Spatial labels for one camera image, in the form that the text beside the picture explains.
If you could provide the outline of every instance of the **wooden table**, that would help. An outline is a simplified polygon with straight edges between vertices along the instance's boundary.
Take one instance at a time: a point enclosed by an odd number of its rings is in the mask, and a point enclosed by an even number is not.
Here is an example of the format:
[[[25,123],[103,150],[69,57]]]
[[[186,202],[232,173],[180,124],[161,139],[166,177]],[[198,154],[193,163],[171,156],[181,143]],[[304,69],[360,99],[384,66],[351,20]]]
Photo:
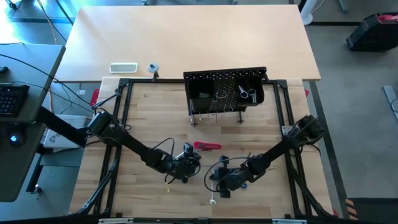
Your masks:
[[[163,78],[265,66],[274,80],[320,79],[296,5],[82,7],[66,48],[61,82],[100,82],[115,62],[142,77],[158,63]]]
[[[106,77],[101,84],[99,100],[114,93],[118,78]],[[295,121],[309,114],[301,80],[289,80],[289,93]],[[118,180],[114,195],[112,214],[123,212],[125,217],[157,218],[283,218],[284,214],[293,214],[287,171],[283,157],[275,160],[267,173],[248,188],[231,193],[231,198],[220,198],[215,194],[216,205],[210,205],[210,192],[203,185],[203,176],[209,167],[218,161],[221,155],[229,157],[247,156],[263,153],[281,140],[278,115],[276,111],[274,89],[264,85],[266,99],[263,104],[248,108],[243,113],[244,123],[239,124],[238,113],[210,115],[210,124],[206,116],[198,126],[190,125],[183,84],[135,83],[129,106],[127,124],[129,131],[139,141],[149,147],[168,137],[176,140],[175,154],[182,151],[185,142],[217,142],[222,150],[202,152],[201,171],[191,177],[187,184],[174,181],[167,192],[164,174],[160,174],[140,160],[140,157],[123,148],[119,166]],[[119,114],[123,113],[126,91],[123,92]],[[103,105],[112,111],[114,101]],[[171,144],[161,149],[170,152]],[[77,211],[91,196],[98,185],[105,146],[94,144],[85,149],[81,162],[75,192],[70,211]],[[302,160],[307,184],[316,199],[331,212],[328,189],[323,174],[318,151],[304,147]],[[231,161],[239,165],[242,161]],[[300,208],[303,210],[301,193],[298,190]],[[107,193],[103,197],[105,204]]]

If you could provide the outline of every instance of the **computer keyboard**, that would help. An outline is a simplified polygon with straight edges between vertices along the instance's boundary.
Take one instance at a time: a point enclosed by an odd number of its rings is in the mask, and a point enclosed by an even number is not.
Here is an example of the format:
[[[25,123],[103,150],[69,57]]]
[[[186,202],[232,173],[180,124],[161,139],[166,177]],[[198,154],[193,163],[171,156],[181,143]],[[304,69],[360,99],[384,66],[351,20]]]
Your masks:
[[[28,85],[0,83],[0,117],[17,117],[28,90]]]

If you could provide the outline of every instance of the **table top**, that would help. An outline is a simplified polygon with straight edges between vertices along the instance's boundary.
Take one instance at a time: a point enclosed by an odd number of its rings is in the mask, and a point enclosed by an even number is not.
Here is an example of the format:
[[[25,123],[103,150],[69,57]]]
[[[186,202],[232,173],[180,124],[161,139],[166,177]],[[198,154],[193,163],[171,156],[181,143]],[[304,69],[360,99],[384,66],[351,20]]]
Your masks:
[[[82,7],[56,77],[100,82],[111,63],[137,62],[134,74],[267,67],[270,79],[319,80],[296,5]]]
[[[118,78],[103,78],[98,100],[112,95],[118,83]],[[294,119],[298,120],[309,114],[303,83],[301,80],[289,80],[288,85]],[[267,173],[257,182],[248,184],[247,189],[231,192],[231,198],[220,198],[219,194],[215,194],[216,205],[209,204],[210,192],[203,185],[205,172],[221,155],[240,157],[247,156],[249,152],[259,154],[281,140],[274,89],[270,85],[264,85],[264,91],[269,97],[266,97],[263,104],[248,108],[243,113],[243,124],[236,122],[238,113],[218,114],[218,124],[215,114],[210,115],[209,124],[207,115],[203,114],[202,120],[197,118],[198,125],[193,127],[190,125],[183,84],[135,83],[127,124],[132,126],[129,133],[136,139],[153,147],[165,138],[173,137],[176,141],[176,155],[182,151],[185,142],[216,142],[222,144],[223,148],[219,151],[201,152],[201,171],[189,178],[187,184],[175,180],[170,184],[170,192],[167,192],[165,174],[147,167],[137,154],[124,147],[112,214],[123,212],[124,217],[152,218],[283,218],[286,213],[293,214],[283,157],[272,162]],[[126,91],[123,91],[120,116],[123,113],[125,97]],[[112,111],[114,100],[105,103],[103,107]],[[171,143],[166,143],[160,148],[170,152],[170,146]],[[81,208],[97,188],[104,152],[103,143],[93,144],[85,149],[70,206],[71,212]],[[318,151],[312,147],[304,147],[302,160],[309,189],[323,207],[331,212]],[[231,161],[230,164],[237,166],[241,162]],[[303,211],[301,194],[298,197]],[[102,209],[106,198],[107,190],[104,193]]]
[[[0,45],[0,54],[14,57],[23,62],[31,64],[51,77],[60,64],[65,47],[62,45],[42,45],[42,44],[10,44]],[[17,82],[18,85],[29,85],[22,82],[31,83],[26,101],[21,108],[21,112],[16,118],[0,118],[0,122],[32,122],[34,121],[39,108],[42,106],[47,89],[52,83],[52,78],[37,71],[34,68],[24,65],[21,62],[0,56],[0,66],[7,66],[9,71],[6,75],[0,76],[0,83]]]
[[[0,54],[29,63],[48,73],[51,77],[57,71],[64,51],[65,47],[61,45],[0,45]],[[22,81],[42,86],[45,89],[51,85],[52,78],[18,61],[0,56],[0,66],[9,68],[7,74],[0,76],[1,83]],[[0,170],[2,171],[0,172],[0,202],[13,202],[17,198],[44,133],[44,124],[30,122],[34,121],[42,106],[47,90],[33,85],[30,85],[27,99],[19,116],[0,118]],[[27,139],[21,147],[13,147],[9,144],[7,138],[9,122],[29,123],[24,124]]]

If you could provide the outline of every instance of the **red handle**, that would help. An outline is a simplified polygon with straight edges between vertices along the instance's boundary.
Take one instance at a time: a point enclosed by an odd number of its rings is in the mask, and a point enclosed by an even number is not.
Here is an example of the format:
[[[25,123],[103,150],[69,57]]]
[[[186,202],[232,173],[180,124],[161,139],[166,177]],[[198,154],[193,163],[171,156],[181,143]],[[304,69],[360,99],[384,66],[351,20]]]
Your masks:
[[[221,149],[220,144],[201,142],[201,141],[193,142],[193,147],[196,149],[204,149],[204,150]]]

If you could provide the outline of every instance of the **gray floor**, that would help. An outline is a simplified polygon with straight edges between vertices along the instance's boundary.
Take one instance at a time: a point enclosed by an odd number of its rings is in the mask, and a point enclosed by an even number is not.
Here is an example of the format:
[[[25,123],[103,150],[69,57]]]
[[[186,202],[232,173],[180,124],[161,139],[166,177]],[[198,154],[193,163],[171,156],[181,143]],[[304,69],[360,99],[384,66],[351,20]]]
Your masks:
[[[63,19],[64,16],[53,1],[42,1],[51,18]],[[314,21],[361,21],[374,12],[398,10],[395,0],[347,0],[350,12],[342,13],[338,0],[325,0],[314,12]],[[156,4],[214,4],[214,1],[158,0]],[[240,4],[288,4],[288,0],[240,0]],[[43,19],[42,11],[35,1],[19,2],[20,8],[12,11],[4,1],[0,1],[0,25],[2,33],[0,42],[17,42],[35,44],[53,44],[53,37],[47,23],[9,22],[14,19]],[[103,1],[62,1],[71,17],[75,17],[78,8],[86,5],[140,5],[140,0],[103,0]],[[57,29],[67,39],[70,24],[57,23]],[[383,54],[354,53],[345,45],[345,38],[354,27],[306,27],[308,38],[317,61],[322,80],[318,89],[325,110],[326,120],[335,147],[337,160],[343,177],[348,197],[398,197],[398,176],[396,163],[398,159],[398,121],[395,119],[383,85],[397,85],[398,50]],[[65,41],[57,35],[59,44]],[[99,84],[72,84],[74,91],[86,90],[82,97],[90,100],[91,94]],[[53,84],[52,90],[64,97],[59,84]],[[69,104],[57,96],[53,97],[54,110],[61,112]],[[312,95],[308,96],[308,105],[312,114],[316,114]],[[90,114],[74,106],[67,114]],[[322,150],[322,162],[326,181],[329,187],[333,207],[341,214],[336,196],[335,184],[330,165]],[[0,203],[0,220],[37,218],[64,215],[75,185],[82,150],[70,151],[46,157],[45,167],[39,179],[44,189],[41,196],[24,192],[25,186],[14,203]]]

